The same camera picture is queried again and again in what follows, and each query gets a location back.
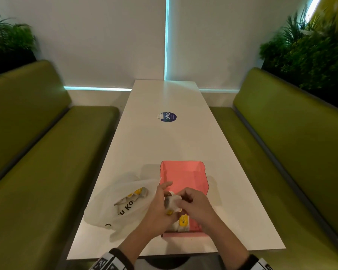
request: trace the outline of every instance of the white table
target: white table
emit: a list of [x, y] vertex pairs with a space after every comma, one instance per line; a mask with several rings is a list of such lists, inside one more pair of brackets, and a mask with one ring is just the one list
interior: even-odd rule
[[[162, 122], [158, 114], [177, 115]], [[163, 160], [199, 160], [206, 167], [208, 199], [248, 250], [285, 248], [224, 134], [194, 82], [135, 81], [91, 195], [126, 173], [158, 178]], [[67, 259], [99, 258], [134, 227], [120, 233], [81, 221]], [[156, 237], [141, 256], [217, 252], [209, 237]]]

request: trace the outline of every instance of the green bench backrest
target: green bench backrest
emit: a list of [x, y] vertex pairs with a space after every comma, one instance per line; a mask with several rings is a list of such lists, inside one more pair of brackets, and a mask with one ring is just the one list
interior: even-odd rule
[[0, 172], [50, 126], [70, 102], [48, 61], [0, 75]]
[[258, 68], [234, 105], [338, 233], [338, 109]]

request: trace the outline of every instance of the white plastic bag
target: white plastic bag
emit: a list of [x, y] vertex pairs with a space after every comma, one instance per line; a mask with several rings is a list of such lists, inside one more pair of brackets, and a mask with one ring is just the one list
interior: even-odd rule
[[[144, 217], [160, 183], [159, 179], [138, 180], [133, 177], [126, 182], [116, 182], [103, 189], [89, 202], [84, 211], [84, 221], [90, 225], [117, 230], [126, 224], [140, 222]], [[129, 202], [123, 214], [118, 214], [114, 204], [137, 189], [145, 187], [148, 195]]]

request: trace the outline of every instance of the blue sticker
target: blue sticker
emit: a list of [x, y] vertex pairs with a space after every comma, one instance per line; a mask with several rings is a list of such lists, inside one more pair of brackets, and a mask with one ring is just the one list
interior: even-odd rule
[[177, 116], [174, 113], [164, 112], [160, 114], [159, 119], [163, 122], [173, 122], [177, 119]]

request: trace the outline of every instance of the pink box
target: pink box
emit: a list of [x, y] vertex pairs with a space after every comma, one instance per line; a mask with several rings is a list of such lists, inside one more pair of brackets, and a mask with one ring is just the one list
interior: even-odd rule
[[[169, 191], [178, 193], [185, 187], [199, 190], [207, 195], [209, 184], [205, 174], [205, 166], [200, 161], [163, 161], [160, 165], [160, 183], [173, 181]], [[193, 219], [189, 220], [189, 232], [166, 232], [162, 237], [196, 237], [206, 236], [200, 225]]]

